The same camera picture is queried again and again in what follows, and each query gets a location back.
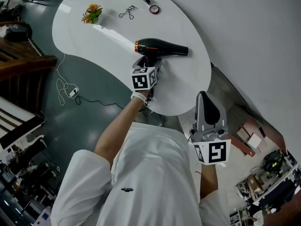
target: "white table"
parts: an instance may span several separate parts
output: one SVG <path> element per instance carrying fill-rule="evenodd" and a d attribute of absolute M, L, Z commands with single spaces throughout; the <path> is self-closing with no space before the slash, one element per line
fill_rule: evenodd
<path fill-rule="evenodd" d="M 64 0 L 53 21 L 53 41 L 63 53 L 90 60 L 131 90 L 131 68 L 142 56 L 134 52 L 136 40 L 158 38 L 189 47 L 187 57 L 163 57 L 150 105 L 159 114 L 179 115 L 195 106 L 199 91 L 208 89 L 210 61 L 203 41 L 186 15 L 171 0 L 152 2 L 161 8 L 158 15 L 151 14 L 142 0 Z M 99 25 L 80 21 L 92 3 L 103 7 Z M 130 20 L 128 15 L 119 18 L 131 5 L 138 8 L 131 12 L 134 19 Z"/>

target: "gray floor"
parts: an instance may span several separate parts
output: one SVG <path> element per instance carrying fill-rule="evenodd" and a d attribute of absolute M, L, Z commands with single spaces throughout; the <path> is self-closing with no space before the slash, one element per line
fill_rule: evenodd
<path fill-rule="evenodd" d="M 49 0 L 45 2 L 49 4 L 47 7 L 27 3 L 22 12 L 22 20 L 32 27 L 34 42 L 45 54 L 57 56 L 59 62 L 63 59 L 63 53 L 53 43 L 52 22 L 61 1 Z M 69 83 L 77 84 L 80 95 L 89 100 L 117 103 L 122 107 L 129 102 L 131 91 L 113 75 L 90 61 L 66 55 L 60 73 Z M 57 78 L 57 72 L 53 71 L 47 80 L 42 107 L 46 122 L 39 133 L 46 136 L 48 148 L 45 155 L 64 174 L 73 153 L 80 149 L 93 150 L 101 133 L 121 109 L 115 105 L 103 106 L 85 101 L 77 105 L 66 96 L 66 104 L 61 106 L 56 91 Z"/>

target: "shirt logo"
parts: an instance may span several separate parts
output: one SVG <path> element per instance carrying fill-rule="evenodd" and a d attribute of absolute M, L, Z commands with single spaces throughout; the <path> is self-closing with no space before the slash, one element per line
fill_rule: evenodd
<path fill-rule="evenodd" d="M 125 192 L 127 192 L 127 193 L 133 191 L 132 188 L 128 188 L 128 187 L 124 187 L 124 188 L 122 188 L 121 190 L 122 190 L 122 191 L 125 191 Z"/>

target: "floor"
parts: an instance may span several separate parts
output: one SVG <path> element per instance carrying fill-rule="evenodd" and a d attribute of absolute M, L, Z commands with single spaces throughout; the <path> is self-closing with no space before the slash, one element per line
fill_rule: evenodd
<path fill-rule="evenodd" d="M 32 27 L 34 42 L 45 54 L 57 56 L 59 62 L 62 61 L 63 54 L 53 43 L 52 22 L 60 2 L 61 0 L 50 0 L 47 2 L 49 4 L 47 7 L 27 3 L 22 12 L 23 20 Z M 118 103 L 122 107 L 129 102 L 131 91 L 126 86 L 101 67 L 85 59 L 66 55 L 60 67 L 60 73 L 69 83 L 75 83 L 80 89 L 80 94 L 88 100 L 101 100 L 107 104 Z M 58 74 L 53 71 L 47 80 L 42 107 L 46 123 L 39 133 L 45 134 L 45 141 L 48 145 L 45 155 L 57 164 L 64 174 L 73 153 L 79 149 L 93 150 L 101 133 L 121 109 L 115 105 L 104 106 L 100 103 L 85 101 L 77 105 L 74 100 L 66 99 L 66 97 L 65 105 L 61 106 L 56 90 L 57 79 Z M 220 83 L 212 81 L 210 90 L 223 101 L 226 108 L 229 108 L 233 102 L 227 95 L 219 92 L 220 86 L 222 86 Z M 189 135 L 189 129 L 194 123 L 194 110 L 179 118 L 184 133 Z M 268 142 L 268 145 L 266 152 L 253 158 L 244 157 L 240 150 L 232 146 L 229 162 L 225 164 L 225 167 L 217 166 L 219 187 L 227 193 L 229 212 L 233 212 L 234 208 L 244 206 L 244 201 L 235 192 L 235 185 L 250 174 L 252 167 L 261 164 L 266 153 L 274 150 L 275 145 L 272 142 Z M 201 164 L 196 158 L 192 145 L 190 145 L 190 157 L 191 171 L 196 188 L 199 188 Z"/>

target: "hand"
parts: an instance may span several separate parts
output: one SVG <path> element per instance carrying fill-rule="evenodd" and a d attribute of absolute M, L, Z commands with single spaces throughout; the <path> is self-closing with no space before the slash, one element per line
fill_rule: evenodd
<path fill-rule="evenodd" d="M 138 93 L 144 95 L 145 97 L 147 97 L 149 95 L 149 90 L 140 90 L 140 91 L 137 91 Z"/>

